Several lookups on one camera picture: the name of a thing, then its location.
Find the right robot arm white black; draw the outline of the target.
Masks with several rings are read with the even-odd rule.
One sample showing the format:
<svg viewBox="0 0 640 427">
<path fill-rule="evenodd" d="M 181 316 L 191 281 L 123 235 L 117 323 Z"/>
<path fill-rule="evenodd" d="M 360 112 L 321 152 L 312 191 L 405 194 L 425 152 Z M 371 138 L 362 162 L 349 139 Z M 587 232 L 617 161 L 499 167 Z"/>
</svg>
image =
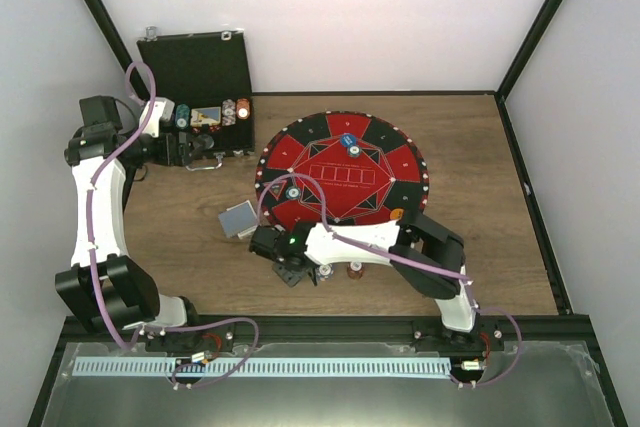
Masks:
<svg viewBox="0 0 640 427">
<path fill-rule="evenodd" d="M 265 226 L 266 257 L 293 272 L 328 264 L 393 268 L 421 295 L 435 301 L 447 343 L 458 350 L 480 337 L 477 303 L 469 294 L 464 241 L 420 213 L 364 226 L 325 227 L 301 222 L 292 231 Z"/>
</svg>

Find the brown poker chip stack table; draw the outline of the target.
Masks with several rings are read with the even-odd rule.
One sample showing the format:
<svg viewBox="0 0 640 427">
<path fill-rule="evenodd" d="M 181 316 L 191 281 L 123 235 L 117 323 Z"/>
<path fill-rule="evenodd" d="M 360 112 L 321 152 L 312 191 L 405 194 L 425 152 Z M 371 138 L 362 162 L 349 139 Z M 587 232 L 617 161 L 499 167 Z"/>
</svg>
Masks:
<svg viewBox="0 0 640 427">
<path fill-rule="evenodd" d="M 363 276 L 364 268 L 361 262 L 351 262 L 347 266 L 347 275 L 352 280 L 358 280 Z"/>
</svg>

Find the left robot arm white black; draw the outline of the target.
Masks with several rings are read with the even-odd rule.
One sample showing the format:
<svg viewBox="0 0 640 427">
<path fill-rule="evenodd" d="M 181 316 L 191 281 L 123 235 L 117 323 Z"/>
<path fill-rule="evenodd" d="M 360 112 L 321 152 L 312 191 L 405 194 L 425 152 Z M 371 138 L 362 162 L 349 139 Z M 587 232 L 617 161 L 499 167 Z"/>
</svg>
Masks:
<svg viewBox="0 0 640 427">
<path fill-rule="evenodd" d="M 149 326 L 169 328 L 181 350 L 204 339 L 193 303 L 159 292 L 153 278 L 130 256 L 124 209 L 138 169 L 149 163 L 181 165 L 183 132 L 166 134 L 172 101 L 147 103 L 138 129 L 125 133 L 117 101 L 94 96 L 81 100 L 83 125 L 64 151 L 77 190 L 77 238 L 69 269 L 55 277 L 55 289 L 89 333 L 116 333 Z"/>
</svg>

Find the triangular all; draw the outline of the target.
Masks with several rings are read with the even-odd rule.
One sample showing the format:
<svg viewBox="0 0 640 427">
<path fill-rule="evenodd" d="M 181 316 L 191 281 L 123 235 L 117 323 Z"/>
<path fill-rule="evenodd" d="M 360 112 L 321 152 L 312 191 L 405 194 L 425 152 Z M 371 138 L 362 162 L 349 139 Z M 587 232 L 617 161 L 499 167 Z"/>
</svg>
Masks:
<svg viewBox="0 0 640 427">
<path fill-rule="evenodd" d="M 273 183 L 268 189 L 268 196 L 271 196 L 275 201 L 279 201 L 282 195 L 287 190 L 287 180 L 281 180 L 276 183 Z"/>
</svg>

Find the orange round button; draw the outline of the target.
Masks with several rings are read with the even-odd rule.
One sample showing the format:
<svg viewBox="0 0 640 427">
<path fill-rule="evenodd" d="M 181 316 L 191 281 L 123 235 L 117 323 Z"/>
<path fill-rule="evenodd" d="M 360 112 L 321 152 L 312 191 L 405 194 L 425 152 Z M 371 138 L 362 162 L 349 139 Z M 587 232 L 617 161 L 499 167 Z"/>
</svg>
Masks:
<svg viewBox="0 0 640 427">
<path fill-rule="evenodd" d="M 400 220 L 403 217 L 404 213 L 405 213 L 405 211 L 402 208 L 393 209 L 390 212 L 390 219 L 391 220 Z"/>
</svg>

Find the blue small blind button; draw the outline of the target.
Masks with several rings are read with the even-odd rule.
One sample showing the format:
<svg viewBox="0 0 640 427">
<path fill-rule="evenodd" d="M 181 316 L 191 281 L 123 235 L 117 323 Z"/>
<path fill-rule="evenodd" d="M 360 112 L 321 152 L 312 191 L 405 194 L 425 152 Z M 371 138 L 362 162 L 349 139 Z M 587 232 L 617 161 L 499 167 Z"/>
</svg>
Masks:
<svg viewBox="0 0 640 427">
<path fill-rule="evenodd" d="M 340 143 L 345 148 L 350 148 L 357 144 L 357 138 L 353 134 L 344 133 L 340 137 Z"/>
</svg>

